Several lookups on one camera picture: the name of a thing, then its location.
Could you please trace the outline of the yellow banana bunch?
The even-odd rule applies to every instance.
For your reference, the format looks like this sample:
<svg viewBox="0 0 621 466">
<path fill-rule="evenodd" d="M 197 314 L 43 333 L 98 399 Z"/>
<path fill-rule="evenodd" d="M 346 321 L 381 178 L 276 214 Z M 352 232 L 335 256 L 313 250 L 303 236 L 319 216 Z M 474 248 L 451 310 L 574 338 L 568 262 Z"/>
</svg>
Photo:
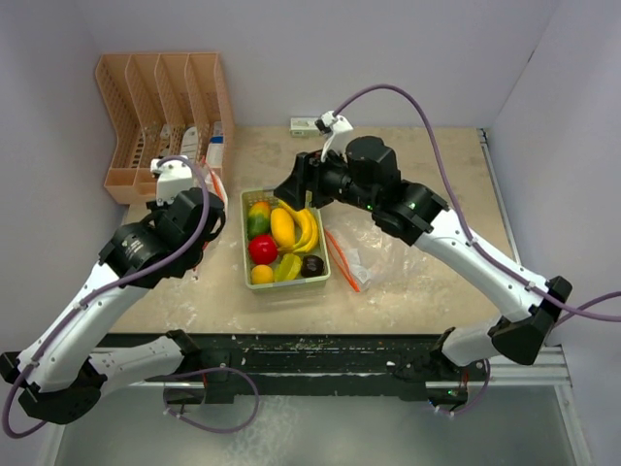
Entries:
<svg viewBox="0 0 621 466">
<path fill-rule="evenodd" d="M 294 222 L 301 229 L 301 237 L 293 246 L 280 247 L 278 250 L 290 253 L 311 252 L 319 240 L 319 227 L 311 211 L 309 209 L 295 211 L 282 200 L 278 201 L 278 205 L 293 217 Z"/>
</svg>

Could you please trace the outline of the yellow star fruit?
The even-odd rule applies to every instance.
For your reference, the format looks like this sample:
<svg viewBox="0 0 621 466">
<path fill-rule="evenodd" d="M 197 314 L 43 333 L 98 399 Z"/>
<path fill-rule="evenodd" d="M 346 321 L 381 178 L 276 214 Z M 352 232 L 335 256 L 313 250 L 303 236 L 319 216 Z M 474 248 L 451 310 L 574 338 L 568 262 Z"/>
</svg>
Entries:
<svg viewBox="0 0 621 466">
<path fill-rule="evenodd" d="M 302 269 L 302 258 L 294 253 L 286 253 L 274 271 L 276 282 L 296 280 Z"/>
</svg>

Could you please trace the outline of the yellow mango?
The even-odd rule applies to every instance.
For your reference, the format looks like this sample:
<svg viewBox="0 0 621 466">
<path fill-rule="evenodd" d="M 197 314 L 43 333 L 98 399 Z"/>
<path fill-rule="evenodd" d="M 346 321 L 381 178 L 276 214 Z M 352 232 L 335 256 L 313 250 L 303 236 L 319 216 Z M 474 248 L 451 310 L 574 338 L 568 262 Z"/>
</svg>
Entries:
<svg viewBox="0 0 621 466">
<path fill-rule="evenodd" d="M 283 208 L 271 212 L 271 233 L 281 249 L 287 249 L 296 243 L 295 224 L 292 216 Z"/>
</svg>

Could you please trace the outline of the clear zip bag orange zipper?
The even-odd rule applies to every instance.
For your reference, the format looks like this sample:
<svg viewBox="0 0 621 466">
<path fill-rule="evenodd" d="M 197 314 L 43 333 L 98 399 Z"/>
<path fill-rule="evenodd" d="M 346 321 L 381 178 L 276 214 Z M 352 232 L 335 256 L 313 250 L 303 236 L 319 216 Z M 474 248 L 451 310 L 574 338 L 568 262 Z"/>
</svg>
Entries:
<svg viewBox="0 0 621 466">
<path fill-rule="evenodd" d="M 205 158 L 198 162 L 198 167 L 203 175 L 208 190 L 223 202 L 225 209 L 228 209 L 228 194 L 222 178 L 219 176 L 219 172 L 212 168 Z"/>
</svg>

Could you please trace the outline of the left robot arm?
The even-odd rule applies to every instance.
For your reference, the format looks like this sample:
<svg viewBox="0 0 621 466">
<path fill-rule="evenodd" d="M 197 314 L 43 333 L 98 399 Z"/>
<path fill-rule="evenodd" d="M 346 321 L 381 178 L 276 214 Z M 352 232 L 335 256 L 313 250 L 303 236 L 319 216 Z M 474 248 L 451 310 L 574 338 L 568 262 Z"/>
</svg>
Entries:
<svg viewBox="0 0 621 466">
<path fill-rule="evenodd" d="M 11 386 L 2 413 L 18 403 L 41 425 L 71 423 L 103 397 L 162 377 L 188 381 L 206 371 L 200 348 L 182 330 L 133 348 L 98 352 L 118 319 L 159 283 L 200 264 L 226 222 L 223 201 L 186 157 L 155 160 L 157 195 L 148 215 L 117 228 L 81 290 L 27 349 L 1 356 Z"/>
</svg>

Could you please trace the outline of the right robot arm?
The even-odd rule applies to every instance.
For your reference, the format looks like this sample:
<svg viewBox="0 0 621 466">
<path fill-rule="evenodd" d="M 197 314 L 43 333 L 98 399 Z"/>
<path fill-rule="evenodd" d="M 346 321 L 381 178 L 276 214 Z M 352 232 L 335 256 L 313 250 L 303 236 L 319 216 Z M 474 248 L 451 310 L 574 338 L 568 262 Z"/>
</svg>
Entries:
<svg viewBox="0 0 621 466">
<path fill-rule="evenodd" d="M 342 155 L 298 153 L 275 194 L 296 211 L 339 201 L 369 212 L 382 232 L 440 260 L 496 306 L 499 317 L 441 334 L 430 363 L 443 380 L 496 355 L 533 364 L 572 292 L 564 278 L 528 272 L 494 247 L 484 259 L 477 251 L 482 240 L 467 234 L 456 211 L 436 192 L 404 180 L 396 152 L 379 137 L 358 137 Z"/>
</svg>

